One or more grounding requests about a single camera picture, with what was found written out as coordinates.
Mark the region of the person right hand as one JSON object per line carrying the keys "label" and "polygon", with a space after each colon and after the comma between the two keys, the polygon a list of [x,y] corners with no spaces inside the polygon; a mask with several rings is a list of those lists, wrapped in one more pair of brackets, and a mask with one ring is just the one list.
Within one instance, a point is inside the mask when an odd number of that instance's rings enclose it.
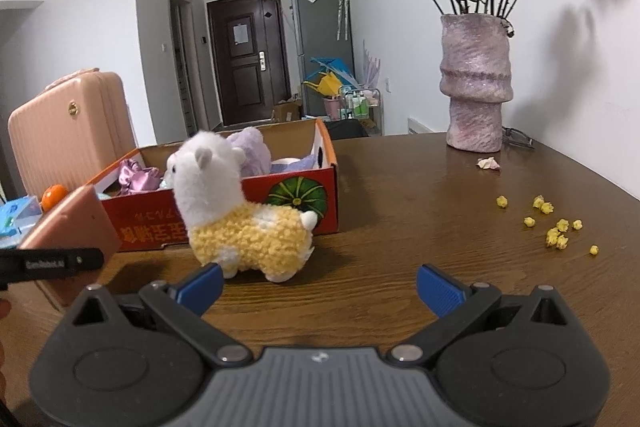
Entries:
{"label": "person right hand", "polygon": [[[6,299],[0,299],[0,320],[4,320],[11,312],[11,303]],[[6,377],[3,374],[3,366],[6,361],[6,354],[2,343],[0,343],[0,400],[6,399]]]}

